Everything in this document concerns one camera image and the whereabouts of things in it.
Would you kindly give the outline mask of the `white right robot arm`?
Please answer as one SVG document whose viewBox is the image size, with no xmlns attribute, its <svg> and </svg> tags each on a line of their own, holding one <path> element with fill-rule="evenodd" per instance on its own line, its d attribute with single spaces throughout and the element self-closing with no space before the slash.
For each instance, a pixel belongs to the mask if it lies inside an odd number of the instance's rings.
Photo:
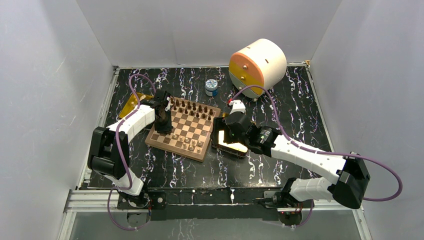
<svg viewBox="0 0 424 240">
<path fill-rule="evenodd" d="M 223 132 L 226 144 L 240 143 L 248 150 L 288 161 L 319 175 L 318 178 L 290 178 L 281 192 L 282 202 L 295 207 L 307 200 L 336 201 L 359 209 L 370 181 L 370 174 L 360 155 L 336 156 L 290 138 L 270 126 L 256 126 L 242 112 L 213 120 L 213 133 Z"/>
</svg>

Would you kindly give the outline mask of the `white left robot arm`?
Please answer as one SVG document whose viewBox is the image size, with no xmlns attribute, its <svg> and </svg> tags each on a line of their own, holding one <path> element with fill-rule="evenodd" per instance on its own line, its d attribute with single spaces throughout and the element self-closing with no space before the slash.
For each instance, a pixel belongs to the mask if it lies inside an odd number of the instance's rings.
<svg viewBox="0 0 424 240">
<path fill-rule="evenodd" d="M 91 137 L 87 166 L 111 180 L 120 192 L 130 195 L 137 208 L 149 203 L 144 183 L 130 170 L 129 144 L 146 126 L 153 124 L 159 133 L 169 134 L 172 127 L 172 97 L 157 90 L 154 97 L 139 100 L 134 110 L 108 127 L 97 127 Z"/>
</svg>

